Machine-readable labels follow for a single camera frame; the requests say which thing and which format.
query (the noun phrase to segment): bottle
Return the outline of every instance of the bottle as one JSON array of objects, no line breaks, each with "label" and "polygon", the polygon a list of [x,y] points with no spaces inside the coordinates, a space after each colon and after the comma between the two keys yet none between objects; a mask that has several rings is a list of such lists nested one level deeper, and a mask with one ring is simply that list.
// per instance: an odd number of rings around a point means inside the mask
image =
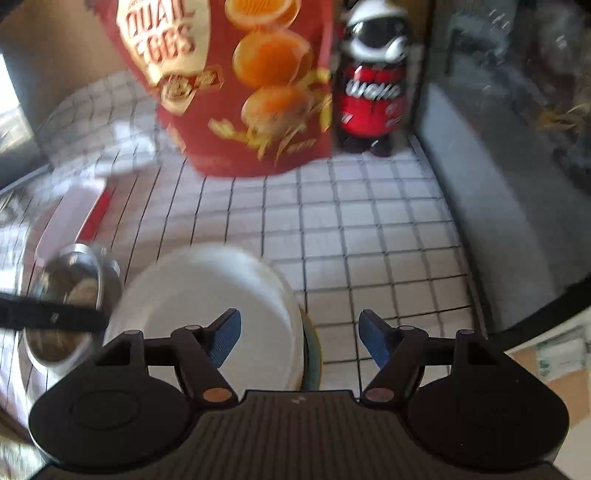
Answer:
[{"label": "bottle", "polygon": [[344,151],[392,153],[407,108],[408,14],[387,0],[360,0],[345,14],[336,75],[336,135]]}]

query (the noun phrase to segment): wall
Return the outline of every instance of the wall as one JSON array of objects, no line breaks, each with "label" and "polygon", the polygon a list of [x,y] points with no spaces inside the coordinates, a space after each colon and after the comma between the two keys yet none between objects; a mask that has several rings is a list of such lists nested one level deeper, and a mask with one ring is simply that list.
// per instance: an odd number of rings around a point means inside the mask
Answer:
[{"label": "wall", "polygon": [[83,0],[25,0],[0,23],[0,49],[33,129],[78,88],[125,68]]}]

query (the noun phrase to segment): plate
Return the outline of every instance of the plate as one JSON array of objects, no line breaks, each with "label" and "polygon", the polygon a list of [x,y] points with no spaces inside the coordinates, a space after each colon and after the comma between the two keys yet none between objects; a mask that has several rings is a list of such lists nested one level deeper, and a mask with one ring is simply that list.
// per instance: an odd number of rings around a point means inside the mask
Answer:
[{"label": "plate", "polygon": [[[207,326],[228,308],[240,311],[242,333],[220,371],[238,396],[299,390],[304,338],[293,292],[269,265],[230,245],[177,250],[148,267],[125,290],[105,343],[125,330],[159,338],[185,325]],[[178,387],[172,367],[150,374]]]}]

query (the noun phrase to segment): tiled surface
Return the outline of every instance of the tiled surface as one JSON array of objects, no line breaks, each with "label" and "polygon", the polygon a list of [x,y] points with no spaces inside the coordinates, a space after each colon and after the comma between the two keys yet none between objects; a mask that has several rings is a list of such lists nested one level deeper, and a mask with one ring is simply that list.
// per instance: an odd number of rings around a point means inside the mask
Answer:
[{"label": "tiled surface", "polygon": [[[376,372],[356,333],[362,309],[431,335],[471,326],[455,228],[429,166],[404,141],[385,160],[334,155],[276,177],[204,178],[154,109],[123,72],[76,93],[46,123],[40,137],[57,170],[30,185],[25,220],[0,232],[3,274],[15,270],[21,291],[37,270],[33,252],[51,208],[72,181],[106,176],[112,201],[96,241],[112,248],[126,283],[172,250],[204,241],[263,257],[317,327],[323,388],[358,396]],[[25,423],[56,379],[31,367],[19,336],[0,337],[0,401]]]}]

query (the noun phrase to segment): red snack bag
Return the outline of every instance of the red snack bag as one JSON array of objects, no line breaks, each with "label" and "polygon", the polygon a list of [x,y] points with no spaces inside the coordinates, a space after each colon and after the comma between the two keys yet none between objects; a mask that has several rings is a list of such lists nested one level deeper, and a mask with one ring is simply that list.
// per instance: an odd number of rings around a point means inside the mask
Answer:
[{"label": "red snack bag", "polygon": [[193,166],[282,173],[331,151],[330,0],[98,0]]}]

